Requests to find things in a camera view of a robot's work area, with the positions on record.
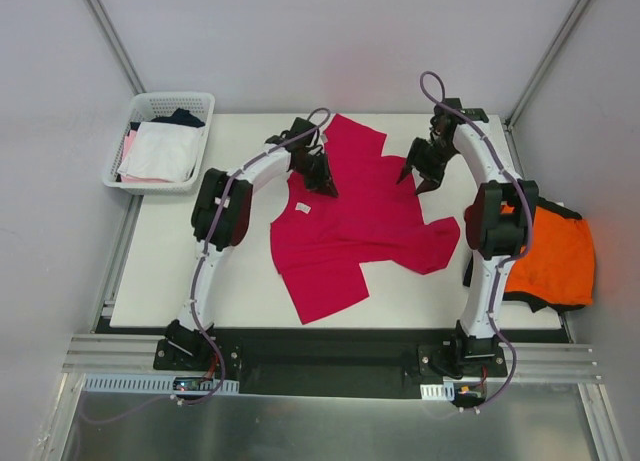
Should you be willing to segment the magenta t shirt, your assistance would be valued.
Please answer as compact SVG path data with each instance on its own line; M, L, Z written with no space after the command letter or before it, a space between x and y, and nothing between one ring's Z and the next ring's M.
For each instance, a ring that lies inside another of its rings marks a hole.
M385 134L335 115L325 135L337 197L310 192L293 173L270 227L274 266L303 324L368 298L361 264L428 275L448 266L460 238L452 217L424 221L413 179L400 176L404 159L382 153Z

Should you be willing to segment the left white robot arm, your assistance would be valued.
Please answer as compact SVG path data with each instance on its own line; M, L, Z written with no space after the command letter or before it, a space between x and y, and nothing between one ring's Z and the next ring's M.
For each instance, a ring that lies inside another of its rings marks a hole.
M204 174L191 214L196 242L195 266L186 301L158 342L153 368L200 371L225 363L210 333L211 302L216 279L236 246L245 238L253 195L286 173L302 177L303 187L336 198L338 189L324 149L321 129L330 119L326 108L319 123L297 117L291 127L268 138L262 151L229 171L210 168Z

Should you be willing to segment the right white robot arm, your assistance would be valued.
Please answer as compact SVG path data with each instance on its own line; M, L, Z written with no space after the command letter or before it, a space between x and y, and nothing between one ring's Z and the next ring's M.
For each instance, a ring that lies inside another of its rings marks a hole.
M465 237L472 251L468 299L451 341L428 356L435 373L460 379L483 371L502 357L505 340L498 327L504 290L516 260L532 242L538 185L507 167L483 128L480 108L466 109L457 98L436 102L428 138L415 138L401 179L418 173L417 194L438 189L449 161L466 162L477 186L465 210Z

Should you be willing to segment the white plastic basket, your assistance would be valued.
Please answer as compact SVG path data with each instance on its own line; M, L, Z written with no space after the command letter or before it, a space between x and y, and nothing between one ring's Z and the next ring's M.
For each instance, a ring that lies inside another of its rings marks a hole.
M206 92L134 96L102 182L134 195L186 194L196 184L213 119Z

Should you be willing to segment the dark navy cloth in basket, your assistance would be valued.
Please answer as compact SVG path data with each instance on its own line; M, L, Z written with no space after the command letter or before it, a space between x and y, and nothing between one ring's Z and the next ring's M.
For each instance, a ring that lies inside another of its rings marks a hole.
M158 116L152 119L154 123L173 124L191 128L202 128L205 122L194 116L189 110L178 108L169 116Z

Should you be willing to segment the white cloth in basket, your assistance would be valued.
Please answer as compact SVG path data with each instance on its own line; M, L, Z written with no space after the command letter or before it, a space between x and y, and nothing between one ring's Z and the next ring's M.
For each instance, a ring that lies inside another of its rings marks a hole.
M142 122L133 147L117 173L168 183L187 181L195 167L203 128Z

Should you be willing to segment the pink cloth in basket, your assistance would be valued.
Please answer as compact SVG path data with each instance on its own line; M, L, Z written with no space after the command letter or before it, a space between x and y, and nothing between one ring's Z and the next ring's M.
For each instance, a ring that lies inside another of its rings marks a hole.
M124 147L122 152L121 164L124 163L125 158L129 154L129 151L133 147L135 138L137 135L136 130L130 130L124 139ZM154 179L154 178L137 178L131 176L125 176L118 174L118 181L121 183L166 183L166 180Z

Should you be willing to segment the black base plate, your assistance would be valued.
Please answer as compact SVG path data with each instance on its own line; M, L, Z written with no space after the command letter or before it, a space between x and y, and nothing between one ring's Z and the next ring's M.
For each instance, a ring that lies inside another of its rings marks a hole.
M446 379L501 381L528 347L566 344L564 329L507 329L465 341L459 329L211 328L206 336L169 328L110 328L118 342L150 344L151 367L223 377L241 393L412 399Z

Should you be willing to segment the left aluminium frame post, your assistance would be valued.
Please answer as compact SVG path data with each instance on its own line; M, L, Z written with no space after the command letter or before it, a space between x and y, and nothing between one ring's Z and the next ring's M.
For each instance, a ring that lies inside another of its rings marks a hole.
M104 6L102 0L83 0L91 13L92 18L98 26L101 35L104 38L109 50L111 51L116 64L123 74L131 91L135 94L146 92L144 83L134 66L131 57L119 36L119 33L113 24L109 13Z

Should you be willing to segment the aluminium frame post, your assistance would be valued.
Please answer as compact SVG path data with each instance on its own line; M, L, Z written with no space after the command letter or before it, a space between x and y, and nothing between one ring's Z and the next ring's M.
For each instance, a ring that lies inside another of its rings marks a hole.
M505 118L504 127L507 132L514 130L594 2L595 0L574 0L572 2L515 106Z
M109 50L111 51L116 64L123 74L131 91L135 94L146 92L144 83L134 66L131 57L119 36L119 33L113 24L109 13L104 6L102 0L83 0L91 13L92 18L98 26L101 35L104 38Z

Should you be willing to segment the right aluminium frame post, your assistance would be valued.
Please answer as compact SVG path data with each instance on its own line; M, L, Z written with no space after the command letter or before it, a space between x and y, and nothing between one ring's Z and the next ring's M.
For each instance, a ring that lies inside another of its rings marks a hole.
M595 0L574 0L572 2L515 106L505 118L504 127L507 132L514 130L594 2Z

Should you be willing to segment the aluminium front rail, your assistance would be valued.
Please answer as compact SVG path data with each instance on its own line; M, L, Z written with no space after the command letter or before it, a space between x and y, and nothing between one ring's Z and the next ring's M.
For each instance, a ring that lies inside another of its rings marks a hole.
M65 355L65 373L150 374L157 335L77 334ZM505 351L506 364L516 358L513 381L525 384L601 384L605 376L592 346L516 343Z

